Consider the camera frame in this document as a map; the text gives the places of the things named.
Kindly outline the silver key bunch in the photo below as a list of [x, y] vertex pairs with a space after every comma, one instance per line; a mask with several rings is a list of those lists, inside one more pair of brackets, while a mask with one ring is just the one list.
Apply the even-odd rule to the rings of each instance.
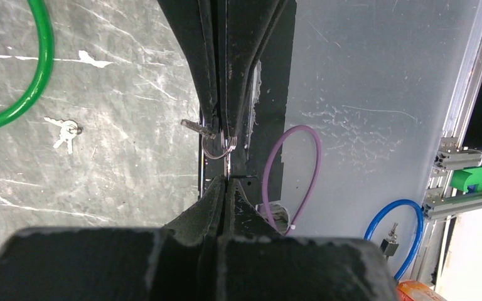
[[73, 154], [73, 139], [80, 135], [83, 129], [74, 120], [57, 120], [51, 117], [44, 117], [44, 120], [60, 128], [59, 138], [53, 148], [57, 149], [66, 143], [68, 154]]

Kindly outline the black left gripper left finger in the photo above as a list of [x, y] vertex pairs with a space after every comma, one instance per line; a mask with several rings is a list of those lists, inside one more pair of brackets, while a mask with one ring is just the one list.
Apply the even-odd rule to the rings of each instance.
[[0, 249], [0, 300], [215, 300], [227, 182], [160, 228], [37, 227]]

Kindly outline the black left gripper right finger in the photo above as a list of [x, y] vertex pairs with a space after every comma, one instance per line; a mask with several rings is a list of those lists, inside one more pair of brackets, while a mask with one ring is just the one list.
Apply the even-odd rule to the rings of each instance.
[[381, 251], [359, 238], [280, 235], [228, 184], [222, 235], [224, 300], [397, 300]]

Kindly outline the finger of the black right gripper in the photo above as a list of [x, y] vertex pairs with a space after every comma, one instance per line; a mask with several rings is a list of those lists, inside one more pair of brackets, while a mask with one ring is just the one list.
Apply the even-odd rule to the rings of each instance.
[[159, 5], [188, 62], [203, 121], [213, 127], [218, 92], [211, 2], [160, 0]]
[[254, 68], [286, 1], [219, 1], [219, 109], [227, 137], [240, 135]]

